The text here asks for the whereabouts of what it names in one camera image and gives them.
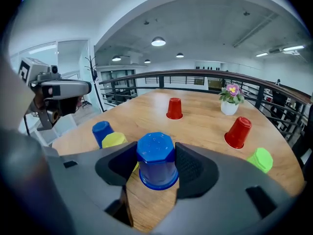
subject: wooden table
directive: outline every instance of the wooden table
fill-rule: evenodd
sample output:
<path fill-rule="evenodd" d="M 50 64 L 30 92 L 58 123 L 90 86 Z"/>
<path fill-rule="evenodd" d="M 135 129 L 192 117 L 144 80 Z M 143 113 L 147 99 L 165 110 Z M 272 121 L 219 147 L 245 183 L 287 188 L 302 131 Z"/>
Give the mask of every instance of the wooden table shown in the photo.
<path fill-rule="evenodd" d="M 182 101 L 183 118 L 171 120 L 166 117 L 171 97 Z M 244 116 L 252 122 L 252 129 L 242 149 L 236 150 L 224 141 L 224 134 L 235 119 Z M 206 147 L 221 153 L 246 159 L 258 147 L 267 149 L 274 160 L 268 173 L 291 195 L 297 195 L 304 186 L 300 166 L 287 142 L 253 105 L 245 101 L 233 116 L 221 112 L 219 96 L 215 94 L 154 90 L 114 107 L 83 123 L 77 129 L 55 141 L 52 147 L 60 155 L 74 154 L 98 149 L 91 132 L 99 121 L 110 122 L 114 131 L 122 132 L 128 141 L 137 141 L 146 133 L 161 131 L 172 137 L 173 143 Z M 127 182 L 134 227 L 148 232 L 162 220 L 175 203 L 179 181 L 167 190 L 156 191 L 145 187 L 137 169 Z"/>

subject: flower pot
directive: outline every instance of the flower pot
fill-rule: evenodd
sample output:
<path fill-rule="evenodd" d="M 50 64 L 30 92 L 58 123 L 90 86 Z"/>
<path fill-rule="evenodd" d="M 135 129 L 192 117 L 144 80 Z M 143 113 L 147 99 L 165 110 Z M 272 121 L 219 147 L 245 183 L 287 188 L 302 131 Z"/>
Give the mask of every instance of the flower pot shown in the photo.
<path fill-rule="evenodd" d="M 227 101 L 222 101 L 221 103 L 221 111 L 225 115 L 234 115 L 239 107 L 239 104 L 228 103 Z"/>

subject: robotic device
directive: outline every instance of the robotic device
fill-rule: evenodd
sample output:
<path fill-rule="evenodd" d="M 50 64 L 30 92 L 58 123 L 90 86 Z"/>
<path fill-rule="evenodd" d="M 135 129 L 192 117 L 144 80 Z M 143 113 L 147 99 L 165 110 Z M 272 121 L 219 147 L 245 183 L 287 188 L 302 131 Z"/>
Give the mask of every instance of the robotic device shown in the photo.
<path fill-rule="evenodd" d="M 40 72 L 33 72 L 36 67 Z M 62 80 L 55 66 L 35 59 L 23 59 L 19 75 L 37 95 L 42 92 L 44 104 L 34 100 L 30 106 L 42 129 L 90 92 L 88 82 Z M 71 97 L 76 101 L 63 101 Z M 0 152 L 4 182 L 23 211 L 50 234 L 141 234 L 131 228 L 126 192 L 137 163 L 136 142 L 60 157 L 31 137 L 3 130 L 0 137 L 6 144 Z M 242 159 L 182 143 L 176 143 L 175 156 L 176 204 L 151 234 L 265 234 L 295 201 Z"/>
<path fill-rule="evenodd" d="M 61 79 L 56 65 L 34 58 L 22 58 L 19 76 L 36 94 L 28 113 L 40 118 L 38 131 L 49 130 L 61 116 L 74 113 L 78 98 L 91 92 L 91 83 Z"/>

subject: plastic cup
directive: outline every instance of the plastic cup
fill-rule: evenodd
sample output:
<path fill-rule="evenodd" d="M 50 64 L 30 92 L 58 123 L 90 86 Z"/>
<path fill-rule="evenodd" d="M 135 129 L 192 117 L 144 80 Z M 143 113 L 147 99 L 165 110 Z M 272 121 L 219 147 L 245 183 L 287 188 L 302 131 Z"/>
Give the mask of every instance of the plastic cup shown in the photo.
<path fill-rule="evenodd" d="M 259 168 L 264 173 L 268 173 L 273 166 L 273 158 L 264 148 L 257 148 L 247 159 L 248 162 Z"/>
<path fill-rule="evenodd" d="M 173 97 L 170 99 L 166 116 L 170 119 L 182 118 L 180 98 Z"/>
<path fill-rule="evenodd" d="M 148 133 L 137 144 L 139 176 L 143 184 L 154 190 L 171 187 L 178 179 L 172 139 L 161 132 Z"/>
<path fill-rule="evenodd" d="M 102 140 L 102 148 L 112 147 L 119 144 L 127 143 L 127 139 L 125 135 L 121 132 L 113 132 L 111 134 L 108 134 L 103 140 Z M 137 162 L 135 168 L 133 171 L 135 171 L 138 168 L 139 164 Z"/>
<path fill-rule="evenodd" d="M 252 123 L 245 117 L 238 117 L 230 128 L 229 132 L 225 133 L 225 141 L 235 149 L 241 149 L 250 132 Z"/>
<path fill-rule="evenodd" d="M 94 138 L 96 139 L 101 149 L 102 149 L 102 140 L 112 132 L 113 129 L 111 128 L 110 123 L 107 121 L 98 122 L 92 127 L 92 133 L 94 135 Z"/>

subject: pink flower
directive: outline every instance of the pink flower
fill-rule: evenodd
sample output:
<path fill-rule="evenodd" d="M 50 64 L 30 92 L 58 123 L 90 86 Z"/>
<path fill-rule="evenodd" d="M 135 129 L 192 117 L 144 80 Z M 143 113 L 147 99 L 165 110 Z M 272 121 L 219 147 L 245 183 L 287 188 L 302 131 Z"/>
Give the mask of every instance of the pink flower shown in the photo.
<path fill-rule="evenodd" d="M 232 96 L 236 96 L 239 92 L 239 86 L 237 84 L 229 84 L 226 90 L 228 90 Z"/>

